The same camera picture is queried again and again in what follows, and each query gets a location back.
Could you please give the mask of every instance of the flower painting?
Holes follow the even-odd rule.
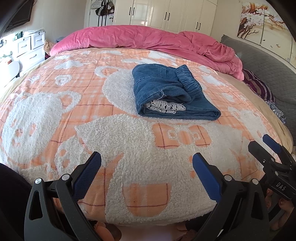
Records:
[[[296,68],[296,42],[294,39],[292,40],[292,53],[291,53],[290,64]]]
[[[296,64],[296,60],[291,56],[292,35],[281,17],[267,2],[243,3],[237,36],[259,44],[291,64]]]
[[[256,44],[260,44],[265,9],[268,9],[268,6],[265,4],[244,3],[242,6],[242,17],[237,36]]]
[[[264,11],[264,30],[261,46],[290,61],[292,35],[272,6]]]

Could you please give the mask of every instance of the white dresser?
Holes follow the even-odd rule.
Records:
[[[37,32],[11,43],[13,59],[20,63],[20,76],[44,61],[44,42],[45,32]]]

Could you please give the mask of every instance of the bedspread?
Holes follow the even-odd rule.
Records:
[[[143,63],[186,64],[221,117],[139,116],[132,69]],[[89,219],[127,225],[174,223],[213,209],[192,167],[196,152],[222,173],[247,181],[262,176],[249,142],[267,148],[266,133],[280,142],[258,109],[212,69],[132,49],[91,48],[53,57],[0,106],[0,130],[1,162],[30,183],[58,179],[100,152],[102,167],[79,206]]]
[[[90,27],[70,34],[57,43],[50,54],[89,47],[157,50],[244,80],[242,62],[232,48],[205,34],[189,31],[174,34],[137,25]]]

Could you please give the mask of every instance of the pink duvet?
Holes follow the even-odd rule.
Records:
[[[54,56],[66,50],[89,47],[161,51],[230,74],[238,80],[244,79],[242,62],[232,48],[205,34],[188,31],[174,34],[137,25],[90,27],[64,38],[53,47],[50,54]]]

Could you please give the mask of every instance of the television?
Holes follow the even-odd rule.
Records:
[[[30,21],[31,19],[31,13],[32,13],[32,8],[34,5],[34,0],[28,0],[16,13],[16,15],[13,17],[11,22],[8,24],[7,28],[5,31],[12,30],[16,27],[19,27],[27,22]]]

